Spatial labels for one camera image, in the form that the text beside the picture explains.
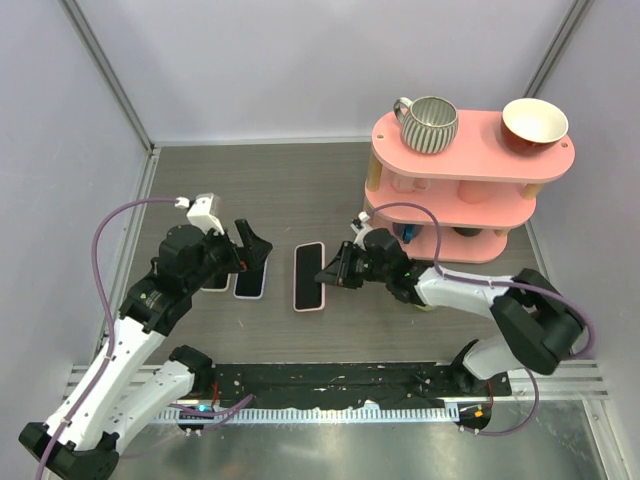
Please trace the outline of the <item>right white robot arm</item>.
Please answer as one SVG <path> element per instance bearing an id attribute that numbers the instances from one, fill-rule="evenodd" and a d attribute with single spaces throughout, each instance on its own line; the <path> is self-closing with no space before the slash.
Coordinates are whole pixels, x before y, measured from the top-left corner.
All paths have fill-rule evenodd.
<path id="1" fill-rule="evenodd" d="M 447 307 L 494 321 L 498 335 L 471 341 L 453 362 L 453 386 L 465 395 L 509 370 L 552 374 L 570 357 L 586 327 L 576 309 L 535 270 L 524 269 L 515 277 L 464 275 L 410 258 L 384 228 L 344 242 L 315 279 L 349 289 L 382 283 L 402 303 Z"/>

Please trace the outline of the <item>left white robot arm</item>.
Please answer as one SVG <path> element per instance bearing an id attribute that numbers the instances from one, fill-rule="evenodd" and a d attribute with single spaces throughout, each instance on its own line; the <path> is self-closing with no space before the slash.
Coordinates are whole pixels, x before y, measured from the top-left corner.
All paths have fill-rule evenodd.
<path id="1" fill-rule="evenodd" d="M 141 387 L 128 387 L 208 280 L 265 264 L 272 244 L 246 220 L 235 225 L 240 245 L 210 223 L 168 231 L 149 273 L 130 288 L 108 344 L 76 389 L 45 422 L 30 422 L 20 433 L 20 443 L 42 467 L 61 479 L 107 479 L 162 410 L 186 395 L 200 399 L 211 391 L 211 359 L 188 346 L 177 348 Z"/>

